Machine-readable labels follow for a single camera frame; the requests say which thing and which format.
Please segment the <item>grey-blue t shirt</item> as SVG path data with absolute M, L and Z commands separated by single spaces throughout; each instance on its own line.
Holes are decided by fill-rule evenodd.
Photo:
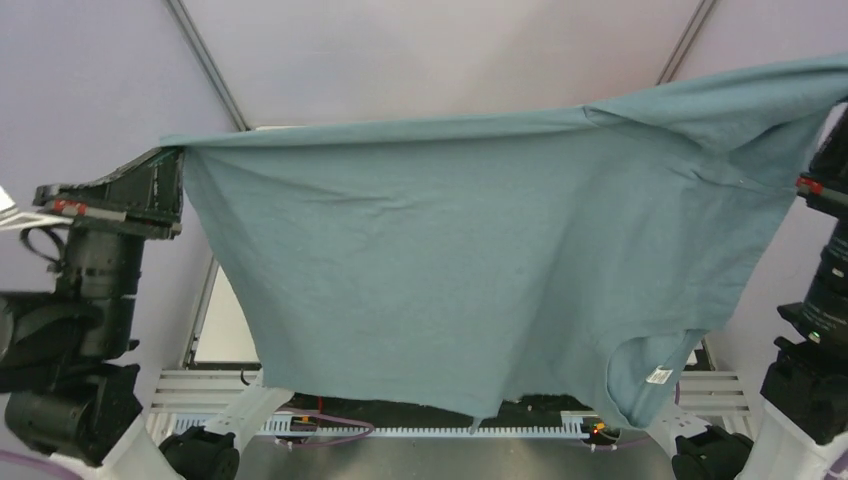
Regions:
M 846 97 L 836 54 L 572 108 L 165 144 L 267 386 L 481 419 L 563 394 L 644 428 Z

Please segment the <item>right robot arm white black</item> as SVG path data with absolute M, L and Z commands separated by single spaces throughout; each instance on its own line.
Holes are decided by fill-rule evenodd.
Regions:
M 803 301 L 777 312 L 803 336 L 778 337 L 760 393 L 756 438 L 670 404 L 648 433 L 677 479 L 844 479 L 847 476 L 847 118 L 841 116 L 799 175 L 808 208 L 835 227 Z

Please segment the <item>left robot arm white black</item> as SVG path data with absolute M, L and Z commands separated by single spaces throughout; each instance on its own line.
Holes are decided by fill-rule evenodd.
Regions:
M 180 147 L 151 149 L 99 179 L 43 185 L 1 227 L 56 247 L 50 291 L 1 295 L 4 421 L 29 449 L 82 479 L 232 479 L 241 452 L 284 404 L 307 405 L 312 379 L 256 378 L 221 413 L 163 441 L 152 438 L 134 389 L 140 368 L 119 365 L 131 336 L 144 246 L 182 230 Z

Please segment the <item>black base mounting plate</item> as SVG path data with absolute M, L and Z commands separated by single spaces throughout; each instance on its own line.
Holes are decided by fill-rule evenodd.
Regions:
M 464 428 L 473 418 L 434 407 L 376 400 L 350 400 L 295 394 L 287 405 L 302 410 L 368 422 L 377 428 Z M 484 419 L 483 427 L 556 427 L 563 412 L 588 415 L 592 409 L 570 396 L 529 395 L 505 401 L 496 416 Z

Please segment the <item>left aluminium frame post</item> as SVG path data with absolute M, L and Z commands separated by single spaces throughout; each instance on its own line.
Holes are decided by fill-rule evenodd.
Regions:
M 185 2 L 182 0 L 165 0 L 164 5 L 173 17 L 234 128 L 237 131 L 250 131 L 251 126 L 238 106 Z

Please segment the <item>aluminium frame post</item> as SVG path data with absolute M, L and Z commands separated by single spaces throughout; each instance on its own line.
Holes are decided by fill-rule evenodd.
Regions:
M 656 80 L 657 85 L 669 83 L 675 79 L 680 68 L 684 64 L 688 53 L 695 44 L 701 30 L 706 25 L 717 4 L 717 0 L 700 0 L 698 2 L 683 30 L 683 33 L 679 37 L 675 47 L 672 49 L 669 58 L 664 64 Z
M 173 17 L 234 128 L 237 131 L 250 131 L 251 126 L 238 106 L 185 2 L 182 0 L 165 0 L 164 5 Z

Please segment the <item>right aluminium frame post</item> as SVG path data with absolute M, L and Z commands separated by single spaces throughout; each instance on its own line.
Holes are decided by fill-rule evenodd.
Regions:
M 657 85 L 669 83 L 675 79 L 680 68 L 684 64 L 688 53 L 695 44 L 701 30 L 706 25 L 717 4 L 717 0 L 700 0 L 698 2 L 683 30 L 683 33 L 679 37 L 675 47 L 672 49 L 669 58 L 664 64 L 656 80 Z

